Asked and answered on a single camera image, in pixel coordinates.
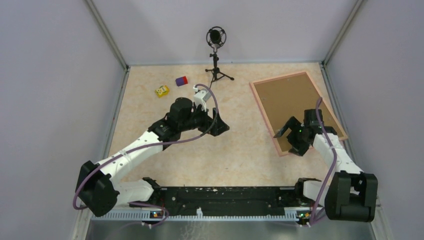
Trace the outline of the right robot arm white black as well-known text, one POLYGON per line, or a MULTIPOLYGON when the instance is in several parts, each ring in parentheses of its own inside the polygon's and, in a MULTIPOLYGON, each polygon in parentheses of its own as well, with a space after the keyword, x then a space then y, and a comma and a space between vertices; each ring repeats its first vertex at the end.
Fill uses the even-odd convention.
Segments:
POLYGON ((307 206, 313 201, 311 220, 319 216, 318 207, 321 206, 330 220, 372 222, 378 179, 353 162, 336 130, 324 125, 322 111, 305 110, 303 122, 291 116, 274 138, 285 133, 290 153, 302 157, 313 147, 329 168, 323 181, 300 178, 295 185, 293 200, 297 205, 307 206))

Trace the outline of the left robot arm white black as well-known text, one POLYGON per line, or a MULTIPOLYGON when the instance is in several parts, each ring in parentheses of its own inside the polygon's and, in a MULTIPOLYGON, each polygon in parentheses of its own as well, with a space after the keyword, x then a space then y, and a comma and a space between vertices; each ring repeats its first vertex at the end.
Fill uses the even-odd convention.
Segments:
POLYGON ((121 180, 149 157, 171 145, 181 144, 181 134, 198 130, 202 135, 219 136, 230 127, 221 119, 217 107, 208 115, 208 109, 188 98, 180 97, 170 106, 163 118, 154 122, 137 140, 111 157, 96 163, 85 162, 79 172, 74 209, 88 208, 101 217, 115 206, 141 201, 149 207, 160 202, 160 193, 147 180, 122 183, 121 180))

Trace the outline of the purple red toy block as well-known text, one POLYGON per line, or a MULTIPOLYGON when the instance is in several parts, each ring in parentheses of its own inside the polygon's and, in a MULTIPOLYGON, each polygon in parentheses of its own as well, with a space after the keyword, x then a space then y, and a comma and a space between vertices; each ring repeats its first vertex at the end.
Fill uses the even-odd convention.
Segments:
POLYGON ((175 79, 175 84, 176 84, 178 87, 181 87, 181 86, 187 85, 187 84, 188 84, 188 79, 187 79, 187 77, 186 77, 186 76, 178 77, 178 78, 176 78, 176 79, 175 79))

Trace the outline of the yellow owl toy block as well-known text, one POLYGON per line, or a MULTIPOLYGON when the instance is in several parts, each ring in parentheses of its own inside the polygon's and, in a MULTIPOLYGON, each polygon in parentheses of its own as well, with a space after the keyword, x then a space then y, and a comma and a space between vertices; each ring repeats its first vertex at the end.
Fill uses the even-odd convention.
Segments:
POLYGON ((170 89, 166 85, 161 85, 160 87, 155 89, 154 92, 155 92, 155 94, 157 95, 158 98, 162 98, 162 97, 169 94, 170 89))

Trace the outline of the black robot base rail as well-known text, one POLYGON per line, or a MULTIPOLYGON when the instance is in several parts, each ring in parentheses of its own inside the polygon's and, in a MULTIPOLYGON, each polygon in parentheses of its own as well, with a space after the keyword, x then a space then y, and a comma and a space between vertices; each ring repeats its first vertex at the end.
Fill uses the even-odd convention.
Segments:
POLYGON ((172 217, 193 216, 198 209, 207 217, 283 216, 291 208, 311 211, 314 205, 285 186, 164 186, 146 203, 167 209, 172 217))

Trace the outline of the black microphone on tripod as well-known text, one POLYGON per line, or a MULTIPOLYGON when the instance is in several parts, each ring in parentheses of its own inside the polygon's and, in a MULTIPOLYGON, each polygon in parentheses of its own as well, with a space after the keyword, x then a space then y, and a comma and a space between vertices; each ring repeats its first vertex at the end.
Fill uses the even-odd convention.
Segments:
POLYGON ((222 78, 228 78, 231 81, 234 81, 235 78, 231 77, 223 72, 221 72, 220 68, 218 67, 218 49, 221 48, 227 40, 227 34, 226 31, 220 27, 220 26, 214 26, 210 28, 206 33, 206 43, 209 47, 212 48, 213 53, 209 54, 209 57, 213 60, 213 68, 211 69, 205 69, 205 72, 211 72, 212 73, 212 79, 209 84, 209 88, 213 85, 214 82, 217 82, 221 80, 222 78))

